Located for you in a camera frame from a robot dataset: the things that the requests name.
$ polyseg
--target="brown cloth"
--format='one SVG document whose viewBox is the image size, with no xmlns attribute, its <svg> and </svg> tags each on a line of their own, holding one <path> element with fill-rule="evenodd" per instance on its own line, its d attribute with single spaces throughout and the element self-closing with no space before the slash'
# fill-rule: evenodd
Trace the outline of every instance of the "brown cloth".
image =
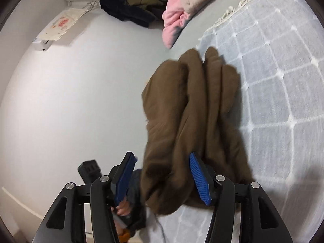
<svg viewBox="0 0 324 243">
<path fill-rule="evenodd" d="M 212 47 L 204 63 L 190 49 L 151 77 L 142 93 L 148 141 L 140 187 L 154 213 L 171 214 L 182 204 L 204 207 L 189 168 L 191 152 L 216 174 L 252 181 L 239 132 L 227 119 L 238 85 L 235 68 L 223 65 Z"/>
<path fill-rule="evenodd" d="M 148 6 L 160 5 L 163 6 L 164 2 L 160 0 L 127 0 L 128 5 L 133 6 L 143 6 L 143 9 L 146 9 Z"/>
</svg>

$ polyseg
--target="pink pillow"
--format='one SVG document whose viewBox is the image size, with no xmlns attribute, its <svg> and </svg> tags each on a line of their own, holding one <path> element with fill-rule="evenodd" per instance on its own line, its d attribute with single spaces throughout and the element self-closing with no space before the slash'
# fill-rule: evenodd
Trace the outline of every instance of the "pink pillow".
<svg viewBox="0 0 324 243">
<path fill-rule="evenodd" d="M 167 48 L 171 48 L 189 22 L 190 14 L 184 11 L 181 0 L 168 0 L 162 19 L 164 20 L 162 40 Z"/>
</svg>

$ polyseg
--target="hanging clothes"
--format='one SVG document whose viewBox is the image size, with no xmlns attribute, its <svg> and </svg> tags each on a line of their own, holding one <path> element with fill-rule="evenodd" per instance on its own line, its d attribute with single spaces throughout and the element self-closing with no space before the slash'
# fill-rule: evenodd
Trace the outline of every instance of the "hanging clothes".
<svg viewBox="0 0 324 243">
<path fill-rule="evenodd" d="M 161 0 L 100 0 L 100 5 L 107 14 L 143 27 L 149 27 L 155 20 L 162 21 L 166 9 L 166 1 Z"/>
</svg>

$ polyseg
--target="blue gripper pad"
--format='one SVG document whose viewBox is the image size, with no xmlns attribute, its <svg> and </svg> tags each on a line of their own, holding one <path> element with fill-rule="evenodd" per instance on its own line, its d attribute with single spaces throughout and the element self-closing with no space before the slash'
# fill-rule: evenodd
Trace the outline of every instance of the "blue gripper pad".
<svg viewBox="0 0 324 243">
<path fill-rule="evenodd" d="M 111 191 L 114 193 L 115 204 L 119 205 L 126 196 L 129 181 L 131 180 L 137 158 L 132 152 L 127 152 L 123 161 L 118 167 L 112 182 Z"/>
<path fill-rule="evenodd" d="M 214 181 L 205 164 L 192 152 L 189 156 L 189 166 L 201 200 L 207 206 L 213 205 L 216 201 Z"/>
</svg>

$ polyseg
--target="human hand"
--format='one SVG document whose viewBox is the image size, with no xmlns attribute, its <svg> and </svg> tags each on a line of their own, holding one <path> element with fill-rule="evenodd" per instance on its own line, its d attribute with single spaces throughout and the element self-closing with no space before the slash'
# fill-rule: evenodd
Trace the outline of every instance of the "human hand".
<svg viewBox="0 0 324 243">
<path fill-rule="evenodd" d="M 116 207 L 116 209 L 117 209 L 117 215 L 120 215 L 120 216 L 129 215 L 132 210 L 126 197 L 124 198 L 124 200 L 122 202 L 120 202 L 120 204 Z"/>
</svg>

